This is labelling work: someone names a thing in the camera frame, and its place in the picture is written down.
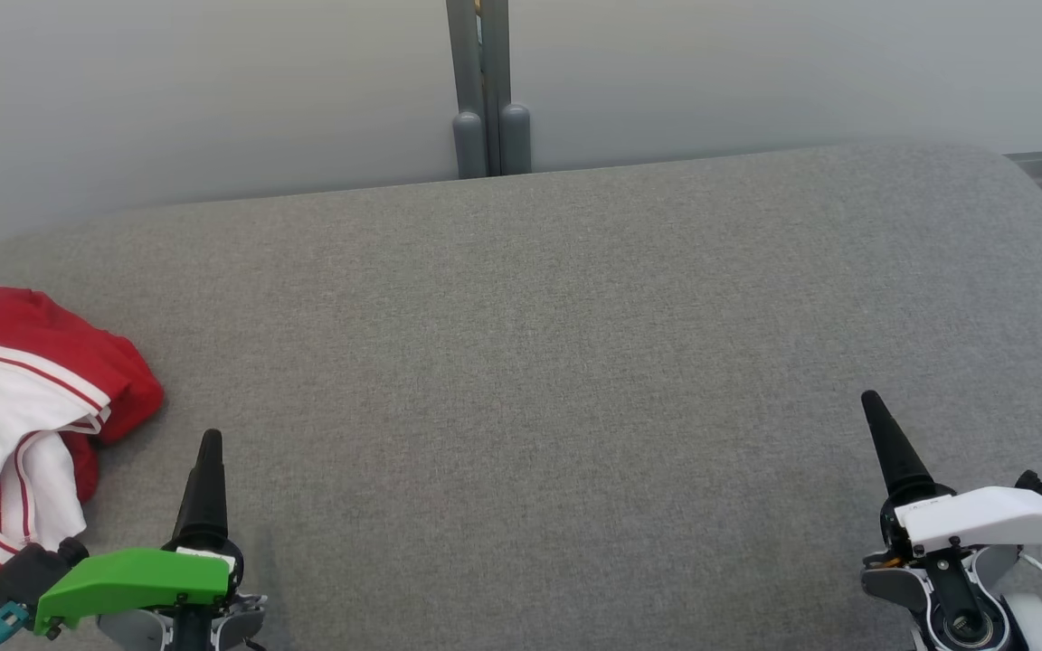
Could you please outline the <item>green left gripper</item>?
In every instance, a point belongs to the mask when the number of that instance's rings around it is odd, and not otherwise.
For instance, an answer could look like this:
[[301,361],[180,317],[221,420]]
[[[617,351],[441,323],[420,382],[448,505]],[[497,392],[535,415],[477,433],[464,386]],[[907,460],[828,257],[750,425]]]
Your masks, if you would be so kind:
[[[223,434],[207,429],[187,477],[173,543],[226,543],[228,536]],[[235,592],[244,565],[230,543],[215,552],[137,547],[90,556],[38,598],[33,632],[134,609],[218,609]]]

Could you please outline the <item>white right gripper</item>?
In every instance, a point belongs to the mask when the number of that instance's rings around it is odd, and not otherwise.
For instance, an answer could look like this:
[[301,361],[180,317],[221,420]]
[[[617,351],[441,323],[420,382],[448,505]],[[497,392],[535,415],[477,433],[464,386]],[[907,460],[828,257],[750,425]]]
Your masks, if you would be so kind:
[[905,529],[910,551],[917,545],[925,553],[953,545],[1042,545],[1042,495],[1021,487],[987,486],[935,497],[938,491],[929,470],[880,395],[868,389],[861,394],[861,404],[886,499],[892,505],[904,505],[895,507],[893,514]]

